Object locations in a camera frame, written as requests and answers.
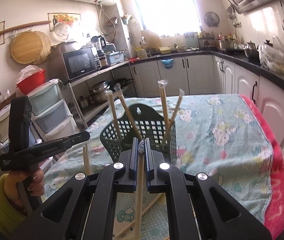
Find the yellow green sleeve forearm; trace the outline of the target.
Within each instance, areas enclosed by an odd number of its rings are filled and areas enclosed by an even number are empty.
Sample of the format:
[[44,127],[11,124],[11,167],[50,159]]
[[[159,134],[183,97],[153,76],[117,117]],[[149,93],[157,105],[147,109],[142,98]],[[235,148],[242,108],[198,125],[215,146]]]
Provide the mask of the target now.
[[13,230],[24,222],[26,215],[16,210],[7,200],[4,192],[4,183],[8,174],[0,177],[0,232],[9,237]]

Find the left hand painted nails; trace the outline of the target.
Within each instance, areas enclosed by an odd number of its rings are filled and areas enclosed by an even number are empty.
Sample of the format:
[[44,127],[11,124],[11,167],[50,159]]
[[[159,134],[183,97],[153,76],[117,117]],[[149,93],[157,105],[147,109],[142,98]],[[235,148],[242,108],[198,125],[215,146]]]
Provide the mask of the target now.
[[43,196],[45,193],[43,170],[38,168],[34,173],[30,171],[10,171],[4,179],[5,196],[17,210],[25,208],[19,185],[22,186],[24,193],[28,192],[33,197]]

